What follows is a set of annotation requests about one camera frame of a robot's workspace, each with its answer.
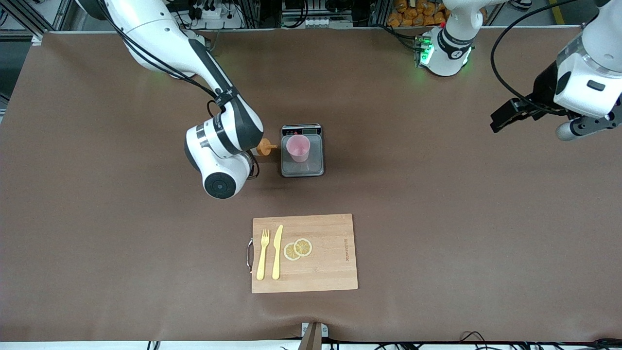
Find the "yellow plastic knife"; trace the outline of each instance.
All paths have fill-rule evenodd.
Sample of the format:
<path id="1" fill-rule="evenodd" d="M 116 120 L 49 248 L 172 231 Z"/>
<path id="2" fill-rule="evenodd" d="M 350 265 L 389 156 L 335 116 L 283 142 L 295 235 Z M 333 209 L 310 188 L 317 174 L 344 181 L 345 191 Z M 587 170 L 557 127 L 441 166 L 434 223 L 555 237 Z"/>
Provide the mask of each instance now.
<path id="1" fill-rule="evenodd" d="M 272 266 L 272 279 L 278 280 L 281 277 L 281 235 L 283 233 L 283 225 L 280 225 L 276 230 L 276 235 L 274 236 L 274 249 L 276 249 L 276 253 L 274 254 L 274 265 Z"/>

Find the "table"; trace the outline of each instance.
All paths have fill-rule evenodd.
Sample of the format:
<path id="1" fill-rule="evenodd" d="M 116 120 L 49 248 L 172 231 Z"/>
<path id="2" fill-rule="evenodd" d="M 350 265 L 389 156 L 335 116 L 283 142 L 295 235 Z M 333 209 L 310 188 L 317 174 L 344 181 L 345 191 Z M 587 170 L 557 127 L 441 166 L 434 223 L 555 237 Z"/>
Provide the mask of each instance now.
<path id="1" fill-rule="evenodd" d="M 529 92 L 577 29 L 517 29 L 501 73 Z M 106 34 L 47 34 L 0 127 L 0 339 L 342 341 L 622 338 L 618 130 L 572 143 L 562 118 L 500 134 L 511 96 L 482 30 L 456 76 L 415 69 L 379 30 L 225 32 L 215 55 L 264 122 L 325 130 L 326 173 L 277 156 L 226 201 L 185 159 L 207 96 Z M 359 289 L 253 295 L 253 217 L 352 213 Z"/>

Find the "fork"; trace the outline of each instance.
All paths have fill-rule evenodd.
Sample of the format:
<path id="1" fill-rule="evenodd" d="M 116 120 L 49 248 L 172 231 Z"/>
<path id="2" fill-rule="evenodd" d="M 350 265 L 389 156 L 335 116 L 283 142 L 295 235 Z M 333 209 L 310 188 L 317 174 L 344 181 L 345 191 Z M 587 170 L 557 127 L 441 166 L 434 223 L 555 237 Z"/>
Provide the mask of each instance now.
<path id="1" fill-rule="evenodd" d="M 266 248 L 270 243 L 270 230 L 264 229 L 261 232 L 261 255 L 259 256 L 259 266 L 257 267 L 257 279 L 263 280 L 266 275 Z"/>

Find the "pink cup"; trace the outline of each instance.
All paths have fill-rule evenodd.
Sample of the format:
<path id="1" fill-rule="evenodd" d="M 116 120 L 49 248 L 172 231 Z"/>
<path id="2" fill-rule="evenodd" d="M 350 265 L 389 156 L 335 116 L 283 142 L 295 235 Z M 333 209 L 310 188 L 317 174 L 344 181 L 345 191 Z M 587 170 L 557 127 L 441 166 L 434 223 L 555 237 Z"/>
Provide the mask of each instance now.
<path id="1" fill-rule="evenodd" d="M 285 148 L 295 162 L 302 163 L 309 158 L 311 142 L 304 135 L 294 135 L 287 140 Z"/>

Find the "dried lemon slice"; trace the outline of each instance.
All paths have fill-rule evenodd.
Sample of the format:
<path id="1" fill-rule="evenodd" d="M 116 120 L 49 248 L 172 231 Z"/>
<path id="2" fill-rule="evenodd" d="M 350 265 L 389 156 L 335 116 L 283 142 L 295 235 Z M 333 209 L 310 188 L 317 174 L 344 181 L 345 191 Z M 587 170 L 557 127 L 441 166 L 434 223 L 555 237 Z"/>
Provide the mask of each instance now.
<path id="1" fill-rule="evenodd" d="M 296 250 L 294 249 L 294 244 L 295 243 L 289 243 L 285 246 L 285 248 L 283 248 L 283 254 L 285 255 L 285 258 L 292 261 L 300 259 L 300 255 L 298 255 L 298 253 L 296 253 Z"/>
<path id="2" fill-rule="evenodd" d="M 294 242 L 294 250 L 301 257 L 306 257 L 311 254 L 311 250 L 313 250 L 313 245 L 306 238 L 301 238 Z"/>

